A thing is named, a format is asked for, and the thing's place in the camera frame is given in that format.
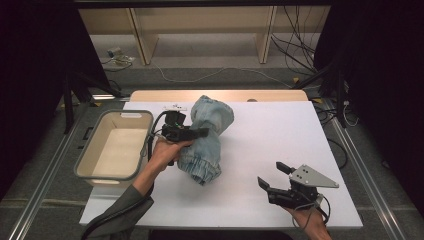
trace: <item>aluminum rail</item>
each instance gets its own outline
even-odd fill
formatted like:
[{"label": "aluminum rail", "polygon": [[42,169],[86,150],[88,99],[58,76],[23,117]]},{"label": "aluminum rail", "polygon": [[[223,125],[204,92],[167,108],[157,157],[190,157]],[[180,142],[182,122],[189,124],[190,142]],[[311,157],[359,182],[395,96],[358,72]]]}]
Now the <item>aluminum rail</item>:
[{"label": "aluminum rail", "polygon": [[[333,104],[329,100],[325,101],[325,105],[327,106],[327,109],[334,108]],[[341,124],[337,120],[333,120],[332,123],[337,132],[337,135],[342,141],[343,146],[350,155],[350,162],[355,168],[356,173],[358,174],[359,179],[361,180],[362,185],[364,186],[365,191],[367,192],[368,197],[374,206],[374,209],[380,217],[380,220],[386,229],[387,235],[392,240],[407,239],[404,231],[399,225],[399,221],[396,219],[393,211],[390,209],[371,173],[368,171],[368,168],[365,165],[361,155],[359,154],[358,149],[353,143],[348,130],[342,128]]]},{"label": "aluminum rail", "polygon": [[10,240],[19,240],[24,239],[29,228],[31,227],[32,221],[34,220],[44,197],[46,196],[47,191],[50,188],[50,185],[56,176],[57,170],[59,169],[65,155],[69,149],[70,143],[72,142],[76,129],[78,128],[79,123],[81,122],[82,117],[86,113],[90,103],[81,103],[77,109],[76,121],[69,133],[66,134],[57,148],[55,154],[53,155],[52,160],[50,161],[46,171],[44,172],[43,177],[38,183],[37,188],[35,189],[33,195],[29,199],[27,205],[22,211],[20,217],[13,227],[9,239]]}]

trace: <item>floor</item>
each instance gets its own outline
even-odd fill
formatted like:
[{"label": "floor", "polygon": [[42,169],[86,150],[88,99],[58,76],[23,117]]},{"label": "floor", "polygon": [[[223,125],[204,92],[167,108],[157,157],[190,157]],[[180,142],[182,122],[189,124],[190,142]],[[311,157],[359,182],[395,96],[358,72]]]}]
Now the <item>floor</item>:
[{"label": "floor", "polygon": [[[278,37],[288,40],[290,35]],[[314,47],[318,37],[309,34],[305,39],[312,39],[311,46]],[[288,67],[298,68],[299,65],[286,60],[273,45],[267,63],[259,64],[253,36],[249,34],[161,36],[153,58],[154,64],[149,66],[140,64],[131,36],[92,36],[92,39],[102,62],[108,60],[106,51],[112,47],[120,47],[125,55],[135,58],[131,68],[107,72],[108,78],[126,93],[136,89],[285,89],[294,84],[294,79],[306,77],[291,71]],[[302,58],[302,51],[290,48],[289,52],[298,56],[301,62],[307,63]],[[104,66],[108,70],[122,68],[109,63]],[[305,89],[309,97],[318,96],[317,85],[319,82]],[[80,238],[83,228],[78,222],[91,187],[75,176],[73,167],[81,153],[81,147],[86,143],[84,135],[87,128],[93,126],[104,111],[122,108],[124,104],[122,101],[98,103],[77,106],[78,101],[75,100],[77,117],[82,117],[71,138],[63,134],[65,114],[61,103],[58,104],[56,115],[50,123],[51,130],[45,133],[38,151],[25,165],[0,204],[0,239],[9,239],[10,236],[13,236],[11,239]],[[324,99],[323,103],[315,105],[323,109],[333,108],[331,99]],[[359,121],[356,126],[340,130],[336,120],[332,119],[324,124],[330,116],[317,114],[323,119],[326,136],[348,150],[349,162],[341,173],[364,224],[363,228],[357,230],[331,231],[333,238],[422,239],[423,218],[390,169],[385,167],[384,159],[375,148],[366,126]],[[348,114],[347,117],[352,123],[356,119],[354,114]],[[343,140],[346,136],[351,139],[350,142]],[[68,147],[57,151],[65,142],[69,143]],[[336,144],[329,144],[336,161],[342,164],[344,152]],[[371,177],[365,182],[361,175],[363,167]],[[49,172],[51,178],[44,175],[45,172]],[[373,190],[372,186],[369,187],[370,182],[380,194],[377,197],[370,192]],[[394,220],[386,221],[383,216],[393,217]],[[300,230],[286,232],[294,239],[306,239]],[[147,235],[148,230],[136,228],[132,239],[147,239]]]}]

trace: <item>gray floor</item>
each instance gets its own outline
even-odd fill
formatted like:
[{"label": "gray floor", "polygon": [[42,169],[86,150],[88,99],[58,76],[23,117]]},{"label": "gray floor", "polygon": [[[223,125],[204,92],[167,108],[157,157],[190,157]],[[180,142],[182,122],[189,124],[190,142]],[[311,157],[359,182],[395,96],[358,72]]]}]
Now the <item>gray floor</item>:
[{"label": "gray floor", "polygon": [[[269,62],[265,65],[258,64],[251,36],[237,35],[238,38],[224,35],[206,36],[206,39],[213,40],[211,42],[201,41],[197,37],[195,39],[187,39],[187,37],[189,36],[164,36],[159,41],[153,61],[157,66],[163,68],[163,73],[167,78],[191,81],[216,73],[222,68],[229,69],[196,82],[177,83],[165,80],[159,69],[154,65],[137,65],[138,60],[136,59],[132,68],[119,72],[108,72],[109,79],[116,81],[122,87],[122,92],[131,93],[137,89],[285,89],[287,88],[286,85],[291,86],[293,84],[293,78],[304,77],[287,69],[284,56],[274,48],[270,49]],[[131,51],[134,52],[134,47],[128,37],[119,39],[114,36],[108,40],[109,45],[106,44],[106,40],[105,42],[102,41],[97,44],[101,59],[106,57],[105,49],[117,46],[117,44],[120,47],[126,46],[130,49],[126,51],[126,54],[132,54]],[[254,69],[257,72],[244,71],[240,68]],[[316,91],[317,88],[314,87],[306,90],[309,97],[317,96]],[[80,147],[84,146],[86,142],[83,140],[86,129],[95,124],[101,113],[108,109],[122,109],[123,104],[119,101],[109,101],[102,102],[100,106],[89,107],[80,122],[75,137],[71,141],[63,162],[54,175],[51,185],[47,186],[47,193],[26,232],[25,239],[78,239],[80,237],[82,227],[78,222],[91,187],[75,177],[73,167],[81,152]],[[64,138],[64,115],[63,108],[59,104],[56,115],[50,123],[50,131],[46,132],[44,141],[40,143],[37,152],[25,165],[20,176],[2,200],[0,204],[0,239],[7,239],[10,235],[14,224],[33,196],[45,170],[55,156],[56,149]],[[374,139],[367,132],[366,127],[358,124],[355,127],[348,127],[347,131],[366,167],[372,173],[372,177],[385,201],[395,214],[406,239],[423,239],[423,218],[410,202],[390,169],[381,164],[383,159],[375,148]],[[324,132],[328,138],[340,142],[335,125],[332,122],[324,127]],[[330,146],[336,161],[341,164],[344,158],[343,152],[332,143],[330,143]],[[331,231],[333,238],[345,240],[389,239],[389,235],[352,163],[349,162],[341,170],[341,173],[362,218],[364,227],[358,230]],[[286,232],[292,235],[294,239],[306,239],[305,235],[299,230]],[[147,230],[137,228],[132,239],[146,238]]]}]

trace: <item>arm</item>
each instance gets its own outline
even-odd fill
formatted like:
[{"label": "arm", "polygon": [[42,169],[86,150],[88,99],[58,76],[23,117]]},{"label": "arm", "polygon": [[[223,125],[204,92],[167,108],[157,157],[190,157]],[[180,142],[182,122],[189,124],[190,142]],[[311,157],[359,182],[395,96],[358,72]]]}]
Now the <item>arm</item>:
[{"label": "arm", "polygon": [[305,231],[309,239],[331,240],[331,236],[328,234],[327,227],[322,220],[322,215],[317,209],[311,208],[309,210],[296,211],[290,208],[284,209],[294,217],[299,226]]},{"label": "arm", "polygon": [[[84,236],[88,234],[87,230],[90,229],[91,226],[96,225],[99,220],[126,209],[137,202],[140,202],[140,200],[146,196],[159,173],[165,170],[168,162],[177,160],[181,148],[188,146],[191,143],[192,142],[171,143],[164,139],[157,140],[150,161],[136,177],[133,184],[130,185],[122,194],[122,196],[120,196],[116,202],[103,214],[90,221],[90,223],[85,228],[83,239],[85,238]],[[149,210],[152,204],[153,199],[147,196],[147,199],[145,199],[141,205],[138,204],[137,207],[132,208],[125,214],[120,215],[113,220],[104,222],[104,224],[96,227],[92,232],[89,231],[90,234],[88,235],[88,238],[93,240],[130,239],[131,232],[135,224],[140,220],[141,217],[143,217],[147,210]]]}]

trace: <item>crumpled denim fabric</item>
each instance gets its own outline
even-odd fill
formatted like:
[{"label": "crumpled denim fabric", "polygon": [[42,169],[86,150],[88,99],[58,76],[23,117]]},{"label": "crumpled denim fabric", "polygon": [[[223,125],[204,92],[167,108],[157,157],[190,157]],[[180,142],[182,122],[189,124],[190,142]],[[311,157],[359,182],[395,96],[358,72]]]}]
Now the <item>crumpled denim fabric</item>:
[{"label": "crumpled denim fabric", "polygon": [[221,174],[221,142],[218,136],[234,122],[234,112],[227,104],[203,95],[191,109],[191,120],[190,129],[209,128],[209,134],[181,150],[178,168],[204,185]]}]

